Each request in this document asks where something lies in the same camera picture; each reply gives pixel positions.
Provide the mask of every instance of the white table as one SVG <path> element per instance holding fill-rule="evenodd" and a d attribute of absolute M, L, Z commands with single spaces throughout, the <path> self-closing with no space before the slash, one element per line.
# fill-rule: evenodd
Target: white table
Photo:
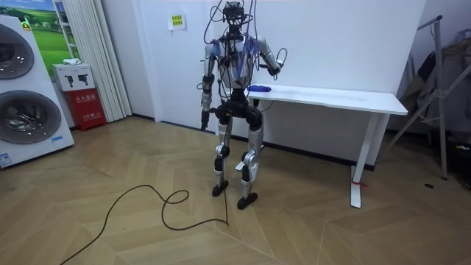
<path fill-rule="evenodd" d="M 345 110 L 359 110 L 370 113 L 361 151 L 357 159 L 357 166 L 352 166 L 350 204 L 361 207 L 361 174 L 368 156 L 369 147 L 380 113 L 407 115 L 396 96 L 391 93 L 350 91 L 331 88 L 304 88 L 286 85 L 265 85 L 272 88 L 270 92 L 250 92 L 250 99 L 275 100 L 283 102 L 296 102 L 310 105 L 321 105 Z M 241 162 L 236 169 L 242 169 Z"/>

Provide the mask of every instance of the humanoid robot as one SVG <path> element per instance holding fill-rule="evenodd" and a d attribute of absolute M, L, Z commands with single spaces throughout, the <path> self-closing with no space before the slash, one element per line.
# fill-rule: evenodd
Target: humanoid robot
<path fill-rule="evenodd" d="M 241 33 L 242 25 L 250 22 L 253 16 L 244 14 L 244 8 L 239 2 L 227 2 L 222 12 L 222 20 L 227 21 L 229 24 L 226 29 L 227 34 L 224 35 L 223 33 L 220 38 L 212 40 L 206 45 L 205 75 L 202 78 L 203 110 L 201 130 L 206 129 L 208 126 L 210 113 L 215 113 L 219 120 L 219 138 L 221 141 L 216 147 L 216 158 L 214 160 L 216 186 L 213 189 L 213 196 L 217 197 L 229 185 L 229 182 L 224 179 L 224 174 L 227 167 L 227 157 L 230 154 L 229 142 L 232 131 L 232 117 L 245 119 L 249 124 L 249 151 L 241 157 L 244 162 L 242 168 L 242 198 L 237 204 L 238 209 L 243 210 L 258 197 L 256 193 L 251 193 L 251 190 L 257 177 L 258 155 L 263 140 L 262 113 L 256 107 L 249 105 L 244 90 L 250 85 L 257 56 L 260 56 L 266 64 L 260 67 L 266 68 L 269 74 L 274 77 L 280 73 L 286 56 L 284 58 L 275 58 L 264 38 L 253 38 L 248 35 L 248 30 L 245 34 Z M 212 84 L 215 80 L 213 69 L 216 63 L 220 76 L 220 79 L 217 80 L 219 95 L 221 95 L 222 83 L 230 89 L 231 93 L 227 96 L 227 100 L 222 99 L 220 106 L 211 108 Z"/>

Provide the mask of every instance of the blue object on table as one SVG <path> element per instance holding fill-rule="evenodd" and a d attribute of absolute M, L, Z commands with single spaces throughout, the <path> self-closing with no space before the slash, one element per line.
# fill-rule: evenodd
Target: blue object on table
<path fill-rule="evenodd" d="M 264 85 L 251 85 L 249 91 L 252 92 L 270 92 L 272 89 Z"/>

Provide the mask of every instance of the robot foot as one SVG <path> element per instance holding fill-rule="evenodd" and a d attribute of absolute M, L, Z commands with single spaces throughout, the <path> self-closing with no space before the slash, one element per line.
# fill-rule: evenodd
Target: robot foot
<path fill-rule="evenodd" d="M 215 186 L 213 188 L 213 197 L 217 197 L 229 186 L 229 181 L 223 180 L 220 186 Z"/>
<path fill-rule="evenodd" d="M 255 192 L 252 192 L 251 194 L 249 194 L 249 196 L 247 196 L 246 199 L 241 198 L 237 202 L 237 209 L 239 209 L 239 210 L 245 209 L 245 207 L 252 204 L 255 200 L 257 200 L 257 198 L 258 198 L 258 194 L 256 194 Z"/>

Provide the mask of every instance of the white curtain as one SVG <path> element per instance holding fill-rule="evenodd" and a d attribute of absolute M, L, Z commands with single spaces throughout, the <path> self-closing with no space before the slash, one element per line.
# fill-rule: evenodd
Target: white curtain
<path fill-rule="evenodd" d="M 80 59 L 91 65 L 108 122 L 131 115 L 101 0 L 62 0 Z"/>

